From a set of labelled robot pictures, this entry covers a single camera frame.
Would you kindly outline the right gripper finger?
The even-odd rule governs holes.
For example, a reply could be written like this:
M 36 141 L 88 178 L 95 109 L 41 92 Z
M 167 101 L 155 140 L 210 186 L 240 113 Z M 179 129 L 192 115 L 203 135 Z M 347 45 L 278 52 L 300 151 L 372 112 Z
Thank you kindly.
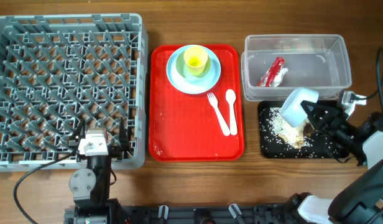
M 327 130 L 328 118 L 329 118 L 328 111 L 319 111 L 319 112 L 309 111 L 307 113 L 307 117 L 315 130 L 319 131 L 322 134 L 328 134 L 328 130 Z
M 301 106 L 308 117 L 337 116 L 338 109 L 332 106 L 303 100 Z

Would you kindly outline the food scraps and rice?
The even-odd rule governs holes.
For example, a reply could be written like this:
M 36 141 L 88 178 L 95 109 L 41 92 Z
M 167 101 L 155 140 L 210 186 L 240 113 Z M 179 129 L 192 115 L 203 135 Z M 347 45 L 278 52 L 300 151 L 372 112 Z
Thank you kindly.
M 291 127 L 280 115 L 280 108 L 264 108 L 259 112 L 261 139 L 267 143 L 285 146 L 286 150 L 311 147 L 313 126 L 305 119 L 297 127 Z

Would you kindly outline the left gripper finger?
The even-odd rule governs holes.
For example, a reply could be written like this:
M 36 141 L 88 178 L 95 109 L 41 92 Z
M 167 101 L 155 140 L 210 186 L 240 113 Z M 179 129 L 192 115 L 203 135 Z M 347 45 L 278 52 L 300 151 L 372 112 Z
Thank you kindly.
M 126 133 L 126 129 L 124 127 L 124 119 L 120 119 L 119 123 L 119 145 L 122 150 L 129 150 L 129 141 Z
M 72 134 L 73 140 L 78 141 L 85 138 L 85 126 L 85 120 L 82 119 Z

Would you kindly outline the light blue small bowl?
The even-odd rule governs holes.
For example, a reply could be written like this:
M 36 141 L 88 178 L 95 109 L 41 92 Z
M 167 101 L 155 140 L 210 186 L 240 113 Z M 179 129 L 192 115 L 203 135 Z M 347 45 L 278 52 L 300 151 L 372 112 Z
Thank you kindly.
M 299 126 L 306 118 L 307 114 L 303 110 L 302 101 L 316 103 L 319 93 L 305 87 L 295 89 L 284 101 L 280 115 L 293 128 Z

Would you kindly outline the white napkin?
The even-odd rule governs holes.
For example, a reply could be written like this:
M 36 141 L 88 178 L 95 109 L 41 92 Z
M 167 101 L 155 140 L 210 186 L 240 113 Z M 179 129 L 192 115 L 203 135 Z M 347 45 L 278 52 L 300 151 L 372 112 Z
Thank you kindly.
M 273 82 L 271 83 L 271 87 L 277 87 L 279 86 L 283 79 L 284 79 L 284 75 L 288 72 L 288 68 L 281 68 L 278 72 L 278 74 L 276 74 L 276 76 L 274 77 L 273 79 Z

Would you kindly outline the red sauce packet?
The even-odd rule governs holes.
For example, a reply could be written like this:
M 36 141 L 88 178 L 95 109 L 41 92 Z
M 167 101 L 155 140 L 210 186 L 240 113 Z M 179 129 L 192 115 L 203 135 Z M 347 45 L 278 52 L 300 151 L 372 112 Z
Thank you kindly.
M 258 82 L 258 87 L 270 87 L 273 82 L 274 77 L 278 74 L 279 70 L 283 67 L 285 59 L 282 57 L 277 57 L 265 75 Z

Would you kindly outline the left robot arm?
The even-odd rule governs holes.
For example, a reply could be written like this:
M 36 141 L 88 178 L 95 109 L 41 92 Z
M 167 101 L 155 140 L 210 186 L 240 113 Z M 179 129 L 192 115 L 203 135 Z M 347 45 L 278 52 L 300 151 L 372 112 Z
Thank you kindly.
M 82 120 L 68 140 L 77 156 L 86 159 L 86 167 L 75 171 L 69 181 L 75 209 L 67 210 L 64 223 L 130 223 L 131 218 L 118 199 L 109 197 L 111 177 L 116 175 L 111 167 L 112 159 L 130 149 L 120 119 L 119 144 L 109 146 L 108 134 L 103 128 L 86 130 Z

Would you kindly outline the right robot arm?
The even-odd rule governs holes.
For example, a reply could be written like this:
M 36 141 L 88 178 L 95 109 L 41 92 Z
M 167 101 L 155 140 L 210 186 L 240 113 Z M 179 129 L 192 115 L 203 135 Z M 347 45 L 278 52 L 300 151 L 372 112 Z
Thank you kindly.
M 301 106 L 315 130 L 329 135 L 367 171 L 332 200 L 294 194 L 282 207 L 282 222 L 383 223 L 383 112 L 370 114 L 357 128 L 341 108 L 306 100 Z

